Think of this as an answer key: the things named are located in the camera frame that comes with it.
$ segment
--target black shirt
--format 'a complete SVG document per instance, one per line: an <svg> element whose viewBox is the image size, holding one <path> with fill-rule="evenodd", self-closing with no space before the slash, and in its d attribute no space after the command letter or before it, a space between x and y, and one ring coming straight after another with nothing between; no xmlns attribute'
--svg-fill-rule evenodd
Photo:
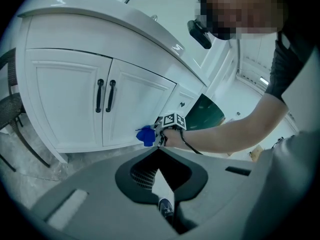
<svg viewBox="0 0 320 240"><path fill-rule="evenodd" d="M270 83L265 91L283 101L281 95L307 62L319 35L313 18L315 0L286 0L288 19L278 32L270 73Z"/></svg>

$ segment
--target sleeve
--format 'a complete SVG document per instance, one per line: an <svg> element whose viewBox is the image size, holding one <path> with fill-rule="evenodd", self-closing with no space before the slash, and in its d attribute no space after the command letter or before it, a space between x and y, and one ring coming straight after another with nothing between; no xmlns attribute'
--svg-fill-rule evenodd
<svg viewBox="0 0 320 240"><path fill-rule="evenodd" d="M281 43L280 36L281 33L278 34L278 40L275 41L270 82L265 93L284 102L281 95L303 68L303 63L298 59L298 56L290 49L290 47L286 48Z"/></svg>

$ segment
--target person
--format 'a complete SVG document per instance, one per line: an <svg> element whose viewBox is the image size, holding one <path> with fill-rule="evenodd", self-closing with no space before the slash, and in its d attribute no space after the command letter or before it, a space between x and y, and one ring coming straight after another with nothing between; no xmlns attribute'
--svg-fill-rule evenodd
<svg viewBox="0 0 320 240"><path fill-rule="evenodd" d="M236 33L277 32L270 82L255 109L247 117L220 126L185 131L185 141L198 151L234 153L250 148L268 136L288 113L282 93L293 82L315 45L316 0L206 0L207 19ZM166 129L166 147L188 149L180 133Z"/></svg>

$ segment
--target black cabinet handle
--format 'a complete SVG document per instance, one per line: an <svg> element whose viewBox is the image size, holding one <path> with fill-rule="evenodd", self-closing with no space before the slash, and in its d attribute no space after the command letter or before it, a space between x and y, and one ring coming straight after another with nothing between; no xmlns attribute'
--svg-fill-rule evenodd
<svg viewBox="0 0 320 240"><path fill-rule="evenodd" d="M96 94L96 108L95 108L95 112L100 113L101 109L100 109L100 102L101 102L101 87L104 85L104 81L102 79L98 80L98 93Z"/></svg>
<svg viewBox="0 0 320 240"><path fill-rule="evenodd" d="M110 94L109 94L108 107L105 109L106 112L110 112L111 111L111 105L112 105L112 99L114 98L114 89L115 89L115 86L116 86L116 81L115 80L111 80L110 81L110 86L111 86L111 90L110 90Z"/></svg>

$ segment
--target floor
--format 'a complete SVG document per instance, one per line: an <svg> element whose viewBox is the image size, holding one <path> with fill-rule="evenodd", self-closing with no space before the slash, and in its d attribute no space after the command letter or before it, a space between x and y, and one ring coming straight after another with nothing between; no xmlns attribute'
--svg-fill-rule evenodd
<svg viewBox="0 0 320 240"><path fill-rule="evenodd" d="M20 118L23 123L23 127L20 127L22 135L33 149L50 164L50 168L43 166L14 133L0 133L0 154L16 168L16 172L13 172L0 160L0 179L10 197L29 209L49 189L82 168L97 161L144 148L143 144L139 144L106 151L71 153L68 154L69 163L62 164L42 143L27 115L24 114ZM228 157L227 154L205 153L205 155L220 158ZM172 203L174 201L173 192L160 171L156 174L152 192L159 197L166 197Z"/></svg>

